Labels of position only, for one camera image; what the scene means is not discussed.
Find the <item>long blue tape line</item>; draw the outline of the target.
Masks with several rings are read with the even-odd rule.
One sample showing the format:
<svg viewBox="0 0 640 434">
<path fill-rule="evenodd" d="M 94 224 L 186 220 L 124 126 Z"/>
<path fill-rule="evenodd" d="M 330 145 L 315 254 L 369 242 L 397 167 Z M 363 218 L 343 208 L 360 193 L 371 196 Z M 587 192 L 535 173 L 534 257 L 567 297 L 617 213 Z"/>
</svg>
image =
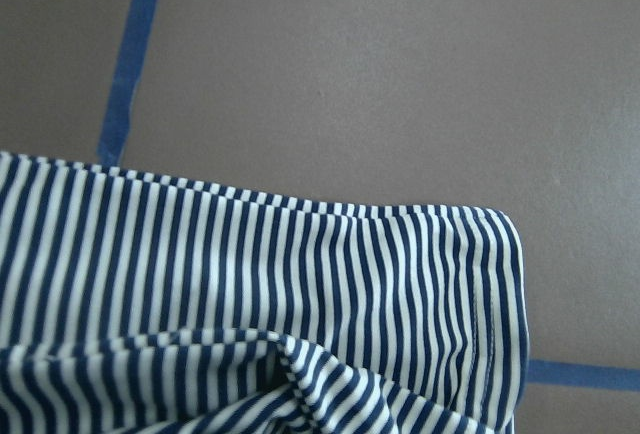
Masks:
<svg viewBox="0 0 640 434">
<path fill-rule="evenodd" d="M 157 2 L 130 0 L 96 150 L 104 166 L 118 165 L 126 147 Z"/>
</svg>

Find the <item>navy white striped polo shirt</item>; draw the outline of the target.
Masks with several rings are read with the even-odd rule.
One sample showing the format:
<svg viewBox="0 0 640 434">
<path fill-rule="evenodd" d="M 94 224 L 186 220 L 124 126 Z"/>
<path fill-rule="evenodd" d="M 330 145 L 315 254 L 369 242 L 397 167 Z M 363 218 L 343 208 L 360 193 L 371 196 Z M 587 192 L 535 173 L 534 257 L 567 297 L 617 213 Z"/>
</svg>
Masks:
<svg viewBox="0 0 640 434">
<path fill-rule="evenodd" d="M 528 354 L 499 211 L 1 156 L 5 433 L 510 433 Z"/>
</svg>

